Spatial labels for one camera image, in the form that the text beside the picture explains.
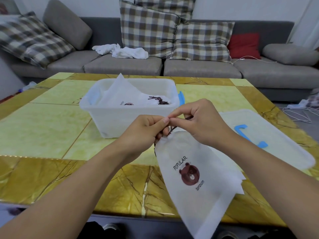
table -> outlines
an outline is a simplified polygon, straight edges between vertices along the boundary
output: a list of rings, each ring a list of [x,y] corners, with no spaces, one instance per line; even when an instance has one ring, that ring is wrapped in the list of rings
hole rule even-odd
[[[117,75],[58,73],[0,104],[0,200],[30,205],[72,174],[114,139],[103,139],[79,101],[100,79]],[[211,100],[218,111],[251,109],[311,153],[317,164],[304,171],[319,180],[319,146],[279,108],[245,79],[167,78],[186,102]],[[245,195],[236,195],[222,222],[285,226],[277,213],[247,180]],[[111,180],[95,213],[176,217],[153,148],[124,166]]]

bear logo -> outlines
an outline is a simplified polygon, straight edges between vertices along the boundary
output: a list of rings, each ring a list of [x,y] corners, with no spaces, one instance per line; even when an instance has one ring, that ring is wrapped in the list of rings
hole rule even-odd
[[[179,170],[179,173],[186,185],[195,185],[199,181],[199,171],[194,165],[186,163],[185,167]]]

sofa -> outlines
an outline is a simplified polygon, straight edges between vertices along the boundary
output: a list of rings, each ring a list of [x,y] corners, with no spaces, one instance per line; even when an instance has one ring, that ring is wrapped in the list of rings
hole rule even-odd
[[[262,60],[237,60],[233,65],[215,61],[162,60],[149,57],[146,60],[117,59],[111,54],[99,55],[92,50],[94,45],[122,45],[120,18],[82,17],[93,31],[84,50],[72,52],[41,69],[15,57],[10,57],[10,67],[25,82],[46,79],[58,72],[148,75],[148,76],[191,76],[208,78],[247,79],[272,101],[295,102],[306,98],[312,89],[319,87],[319,70],[307,66],[271,63]],[[221,20],[194,20],[212,22]],[[294,26],[287,21],[235,21],[233,34],[259,33],[259,51],[268,44],[285,44]]]

white non-woven bag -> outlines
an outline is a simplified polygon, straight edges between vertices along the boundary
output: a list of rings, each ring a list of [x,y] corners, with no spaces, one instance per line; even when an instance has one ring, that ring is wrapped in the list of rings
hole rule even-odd
[[[119,74],[110,88],[103,93],[98,104],[105,105],[106,107],[116,107],[119,105],[158,105],[159,101],[150,99],[150,96],[160,97],[163,101],[170,103],[170,100],[166,96],[148,95],[140,92],[122,74]]]
[[[155,146],[165,185],[195,239],[212,237],[242,177],[189,132],[177,128]]]

plaid pillow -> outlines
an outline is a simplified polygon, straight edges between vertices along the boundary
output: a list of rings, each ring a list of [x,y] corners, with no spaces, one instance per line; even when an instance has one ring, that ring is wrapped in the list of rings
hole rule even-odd
[[[170,59],[206,60],[231,63],[227,45],[232,23],[189,23],[178,26]]]
[[[120,0],[120,12],[124,47],[141,47],[149,56],[170,57],[179,23],[177,15],[138,7],[124,0]]]
[[[168,12],[178,15],[181,23],[192,19],[195,0],[135,0],[135,4],[160,12]]]
[[[19,59],[43,69],[75,51],[72,45],[50,31],[34,12],[1,23],[0,46]]]

